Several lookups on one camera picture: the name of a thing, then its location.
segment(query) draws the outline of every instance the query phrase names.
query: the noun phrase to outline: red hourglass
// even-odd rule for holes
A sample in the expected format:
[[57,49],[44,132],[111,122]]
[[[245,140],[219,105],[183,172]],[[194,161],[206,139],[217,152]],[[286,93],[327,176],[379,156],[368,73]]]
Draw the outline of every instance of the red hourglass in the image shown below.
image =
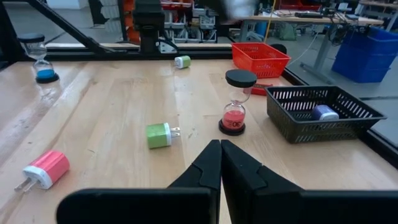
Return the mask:
[[238,136],[244,132],[244,116],[246,110],[242,103],[249,99],[251,89],[257,81],[257,76],[247,70],[230,70],[225,74],[229,84],[231,103],[225,106],[224,116],[218,122],[218,129],[227,135]]

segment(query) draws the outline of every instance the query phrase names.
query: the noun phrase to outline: small green power adapter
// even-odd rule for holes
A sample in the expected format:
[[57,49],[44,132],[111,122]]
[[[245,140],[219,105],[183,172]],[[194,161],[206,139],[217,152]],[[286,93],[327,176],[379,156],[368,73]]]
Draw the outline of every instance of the small green power adapter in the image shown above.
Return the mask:
[[170,128],[168,123],[152,124],[146,128],[149,149],[171,146],[172,138],[180,136],[180,128]]

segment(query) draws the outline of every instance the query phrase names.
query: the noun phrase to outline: blue object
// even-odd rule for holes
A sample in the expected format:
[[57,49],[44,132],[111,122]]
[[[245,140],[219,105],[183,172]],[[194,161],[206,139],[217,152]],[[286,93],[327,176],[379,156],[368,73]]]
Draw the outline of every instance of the blue object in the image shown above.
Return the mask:
[[312,109],[312,118],[314,120],[338,119],[338,113],[333,111],[328,105],[318,105]]
[[258,22],[256,24],[256,33],[259,35],[266,35],[266,31],[267,31],[267,22]]
[[332,70],[357,83],[381,82],[396,55],[372,55],[341,45]]
[[350,31],[346,34],[343,43],[370,54],[397,54],[398,34],[371,27],[368,35]]
[[390,67],[396,56],[396,54],[370,54],[365,50],[342,44],[336,55],[335,63],[363,69],[386,69]]
[[45,69],[37,72],[37,78],[52,78],[55,72],[52,69]]

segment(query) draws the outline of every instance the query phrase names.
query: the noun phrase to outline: hourglass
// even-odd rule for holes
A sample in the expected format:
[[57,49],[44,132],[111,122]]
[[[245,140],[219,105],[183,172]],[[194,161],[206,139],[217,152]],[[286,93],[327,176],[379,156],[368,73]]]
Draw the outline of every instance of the hourglass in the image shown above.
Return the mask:
[[54,72],[52,64],[44,60],[47,55],[47,49],[44,45],[43,34],[23,34],[18,37],[18,40],[22,43],[26,54],[36,60],[33,67],[36,71],[37,83],[50,83],[59,79],[59,76]]
[[224,134],[238,136],[246,128],[244,124],[246,110],[242,103],[249,99],[257,76],[247,70],[235,69],[227,71],[225,79],[229,84],[231,103],[225,106],[223,119],[218,122],[218,129]]

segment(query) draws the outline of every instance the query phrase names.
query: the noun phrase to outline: table surface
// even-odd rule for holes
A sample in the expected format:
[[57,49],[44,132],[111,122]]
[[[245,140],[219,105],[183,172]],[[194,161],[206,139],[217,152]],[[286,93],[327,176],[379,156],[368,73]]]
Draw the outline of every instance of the table surface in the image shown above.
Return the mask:
[[[31,65],[0,73],[0,223],[55,223],[59,201],[78,189],[166,187],[212,139],[230,139],[305,189],[398,189],[398,171],[359,140],[287,143],[264,96],[245,102],[242,136],[220,133],[230,60],[194,60],[183,70],[171,61],[55,62],[61,79],[48,85],[36,84]],[[149,150],[145,128],[163,122],[182,135]],[[14,192],[24,166],[49,149],[66,154],[70,171],[50,190]],[[220,212],[230,223],[224,194]]]
[[[294,14],[295,12],[303,12],[303,11],[295,11],[295,10],[276,10],[275,13],[276,14]],[[329,24],[331,23],[330,18],[324,17],[324,18],[299,18],[299,17],[280,17],[277,16],[275,14],[268,14],[268,13],[264,13],[261,16],[250,16],[244,19],[248,19],[248,20],[264,20],[264,21],[269,21],[270,18],[272,18],[272,21],[280,21],[280,22],[313,22],[313,23],[321,23],[321,24]],[[338,19],[337,17],[335,17],[333,19],[334,23],[350,23],[350,24],[359,24],[359,25],[379,25],[379,24],[383,24],[384,21],[378,20],[378,19],[369,19],[369,18],[365,18],[365,17],[360,17],[357,21],[352,21],[350,19],[345,19],[344,21],[342,21],[341,19]]]
[[[138,45],[131,43],[100,43],[104,47],[114,47],[114,48],[125,48],[125,47],[134,47],[139,48]],[[177,43],[177,47],[231,47],[231,44],[212,44],[212,43]],[[63,47],[63,48],[76,48],[76,47],[85,47],[81,43],[48,43],[45,45],[46,47]]]
[[381,6],[381,7],[390,7],[393,9],[398,9],[398,4],[389,4],[389,3],[376,2],[376,1],[360,1],[359,3],[367,6]]

